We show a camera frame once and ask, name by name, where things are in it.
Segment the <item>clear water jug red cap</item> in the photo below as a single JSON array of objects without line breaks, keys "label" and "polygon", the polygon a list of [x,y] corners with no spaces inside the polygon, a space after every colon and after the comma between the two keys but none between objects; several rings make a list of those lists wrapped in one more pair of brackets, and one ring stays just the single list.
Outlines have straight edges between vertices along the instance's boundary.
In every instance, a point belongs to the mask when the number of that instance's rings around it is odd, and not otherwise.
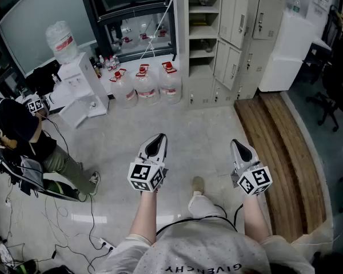
[{"label": "clear water jug red cap", "polygon": [[144,106],[153,106],[161,101],[158,82],[149,74],[149,65],[141,64],[134,78],[134,87],[139,102]]},{"label": "clear water jug red cap", "polygon": [[120,68],[110,78],[111,92],[116,102],[123,108],[132,108],[138,103],[138,95],[127,70]]},{"label": "clear water jug red cap", "polygon": [[176,104],[182,96],[182,78],[171,62],[162,63],[159,72],[158,87],[161,99],[168,104]]}]

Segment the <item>white power strip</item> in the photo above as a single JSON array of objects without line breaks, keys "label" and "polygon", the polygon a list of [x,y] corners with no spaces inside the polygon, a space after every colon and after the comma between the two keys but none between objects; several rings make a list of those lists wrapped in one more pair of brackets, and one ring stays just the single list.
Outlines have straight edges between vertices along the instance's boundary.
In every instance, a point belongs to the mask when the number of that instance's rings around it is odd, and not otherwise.
[{"label": "white power strip", "polygon": [[115,246],[103,238],[99,238],[99,243],[101,245],[101,249],[107,249],[109,252],[115,249]]}]

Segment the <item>white water dispenser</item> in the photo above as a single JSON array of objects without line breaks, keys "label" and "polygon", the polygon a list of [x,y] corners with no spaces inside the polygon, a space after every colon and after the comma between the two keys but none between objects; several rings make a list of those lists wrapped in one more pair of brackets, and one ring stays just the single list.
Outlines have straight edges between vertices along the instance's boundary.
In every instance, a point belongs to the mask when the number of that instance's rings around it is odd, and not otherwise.
[{"label": "white water dispenser", "polygon": [[70,127],[77,128],[87,118],[107,114],[109,97],[86,53],[62,65],[58,75],[71,95],[71,102],[59,112]]}]

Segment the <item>grey metal locker cabinet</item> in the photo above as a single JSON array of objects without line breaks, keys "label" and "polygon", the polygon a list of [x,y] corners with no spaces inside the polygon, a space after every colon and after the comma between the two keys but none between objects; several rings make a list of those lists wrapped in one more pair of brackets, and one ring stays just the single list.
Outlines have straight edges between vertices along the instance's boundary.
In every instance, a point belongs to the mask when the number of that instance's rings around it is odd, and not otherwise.
[{"label": "grey metal locker cabinet", "polygon": [[[249,0],[238,73],[229,90],[213,76],[217,39],[221,39],[221,0],[215,0],[213,6],[201,6],[198,0],[176,0],[178,60],[187,108],[228,106],[254,96],[276,42],[284,3]],[[211,53],[201,49],[201,39],[216,40]]]}]

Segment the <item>large clear dispenser water bottle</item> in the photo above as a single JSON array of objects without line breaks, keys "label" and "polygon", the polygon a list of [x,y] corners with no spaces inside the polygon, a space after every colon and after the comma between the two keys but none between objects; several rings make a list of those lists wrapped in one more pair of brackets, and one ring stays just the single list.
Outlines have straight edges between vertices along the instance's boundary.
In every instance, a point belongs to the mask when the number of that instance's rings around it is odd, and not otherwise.
[{"label": "large clear dispenser water bottle", "polygon": [[58,21],[45,32],[46,41],[61,65],[71,63],[78,56],[78,46],[66,21]]}]

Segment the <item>grey metal locker door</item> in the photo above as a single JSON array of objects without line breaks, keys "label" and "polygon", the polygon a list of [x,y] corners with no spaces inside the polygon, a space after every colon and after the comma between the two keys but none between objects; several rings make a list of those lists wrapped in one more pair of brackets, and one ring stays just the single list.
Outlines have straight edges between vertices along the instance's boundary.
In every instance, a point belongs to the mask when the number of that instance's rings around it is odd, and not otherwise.
[{"label": "grey metal locker door", "polygon": [[217,39],[213,76],[232,90],[238,73],[242,51],[222,39]]},{"label": "grey metal locker door", "polygon": [[245,36],[248,5],[249,0],[221,0],[218,35],[239,49]]}]

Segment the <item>white box appliance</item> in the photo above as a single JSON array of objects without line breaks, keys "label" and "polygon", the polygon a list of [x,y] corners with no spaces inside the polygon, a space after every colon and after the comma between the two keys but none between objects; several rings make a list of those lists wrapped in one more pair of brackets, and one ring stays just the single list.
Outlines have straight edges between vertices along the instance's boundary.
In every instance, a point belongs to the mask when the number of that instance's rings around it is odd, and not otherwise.
[{"label": "white box appliance", "polygon": [[283,12],[274,49],[259,85],[261,92],[287,91],[294,82],[314,40],[314,25]]}]

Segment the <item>person's right beige shoe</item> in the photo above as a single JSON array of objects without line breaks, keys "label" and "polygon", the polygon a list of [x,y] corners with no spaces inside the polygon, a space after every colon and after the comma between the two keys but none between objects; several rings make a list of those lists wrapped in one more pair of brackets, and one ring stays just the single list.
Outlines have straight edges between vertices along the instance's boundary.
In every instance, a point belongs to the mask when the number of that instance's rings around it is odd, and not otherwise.
[{"label": "person's right beige shoe", "polygon": [[204,179],[200,176],[195,176],[192,179],[192,191],[193,195],[203,195],[205,191]]}]

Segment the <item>wooden slat platform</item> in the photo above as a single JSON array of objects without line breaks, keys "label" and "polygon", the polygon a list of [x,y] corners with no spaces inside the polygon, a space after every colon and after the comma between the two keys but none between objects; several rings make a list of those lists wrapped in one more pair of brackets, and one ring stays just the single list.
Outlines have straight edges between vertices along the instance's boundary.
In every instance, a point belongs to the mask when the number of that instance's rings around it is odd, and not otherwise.
[{"label": "wooden slat platform", "polygon": [[324,195],[308,145],[279,93],[234,104],[248,142],[268,166],[273,183],[265,191],[272,231],[293,242],[327,218]]}]

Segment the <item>person's right forearm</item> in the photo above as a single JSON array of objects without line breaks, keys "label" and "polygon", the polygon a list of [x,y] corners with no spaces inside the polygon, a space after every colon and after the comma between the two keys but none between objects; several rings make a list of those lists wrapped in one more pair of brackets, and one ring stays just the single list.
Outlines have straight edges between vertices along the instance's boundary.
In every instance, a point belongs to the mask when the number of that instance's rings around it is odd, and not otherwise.
[{"label": "person's right forearm", "polygon": [[258,243],[264,241],[271,233],[257,196],[247,196],[243,200],[245,235]]}]

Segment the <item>black and green bag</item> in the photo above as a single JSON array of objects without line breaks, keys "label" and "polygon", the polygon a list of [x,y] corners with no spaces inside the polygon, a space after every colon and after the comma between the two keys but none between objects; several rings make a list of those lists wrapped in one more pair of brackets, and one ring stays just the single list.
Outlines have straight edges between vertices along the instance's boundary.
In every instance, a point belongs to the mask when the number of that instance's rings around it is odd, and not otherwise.
[{"label": "black and green bag", "polygon": [[43,180],[44,191],[41,191],[42,194],[51,196],[53,198],[79,202],[78,190],[73,189],[70,185],[63,182],[44,179]]}]

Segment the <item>person's beige t-shirt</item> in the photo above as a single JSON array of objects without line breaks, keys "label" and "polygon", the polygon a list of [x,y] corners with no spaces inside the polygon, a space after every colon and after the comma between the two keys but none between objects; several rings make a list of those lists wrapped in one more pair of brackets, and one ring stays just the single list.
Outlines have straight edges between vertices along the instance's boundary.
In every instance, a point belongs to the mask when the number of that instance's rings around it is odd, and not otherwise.
[{"label": "person's beige t-shirt", "polygon": [[97,274],[315,274],[283,237],[257,242],[222,219],[175,224],[151,244],[126,237]]}]

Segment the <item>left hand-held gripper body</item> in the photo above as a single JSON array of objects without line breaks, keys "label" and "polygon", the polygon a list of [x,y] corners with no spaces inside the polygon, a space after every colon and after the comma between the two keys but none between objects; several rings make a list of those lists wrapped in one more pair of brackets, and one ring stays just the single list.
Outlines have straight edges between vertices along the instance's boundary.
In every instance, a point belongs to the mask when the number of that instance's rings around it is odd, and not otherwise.
[{"label": "left hand-held gripper body", "polygon": [[127,179],[134,190],[156,192],[163,184],[167,172],[163,162],[136,157],[130,163]]}]

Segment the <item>person's light trousers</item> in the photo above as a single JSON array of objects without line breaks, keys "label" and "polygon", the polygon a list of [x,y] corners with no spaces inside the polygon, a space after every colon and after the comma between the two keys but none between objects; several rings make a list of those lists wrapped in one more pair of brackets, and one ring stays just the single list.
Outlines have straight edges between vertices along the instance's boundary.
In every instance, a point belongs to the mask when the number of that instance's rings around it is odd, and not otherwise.
[{"label": "person's light trousers", "polygon": [[217,219],[218,217],[225,217],[222,209],[214,205],[208,197],[201,195],[199,192],[192,196],[188,210],[191,217],[195,219]]}]

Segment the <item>black framed window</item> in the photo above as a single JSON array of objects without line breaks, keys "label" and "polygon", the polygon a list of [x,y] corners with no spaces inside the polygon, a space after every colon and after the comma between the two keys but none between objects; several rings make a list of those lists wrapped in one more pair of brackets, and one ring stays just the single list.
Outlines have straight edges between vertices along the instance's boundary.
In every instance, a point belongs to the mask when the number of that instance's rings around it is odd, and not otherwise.
[{"label": "black framed window", "polygon": [[83,0],[104,58],[177,56],[176,0]]}]

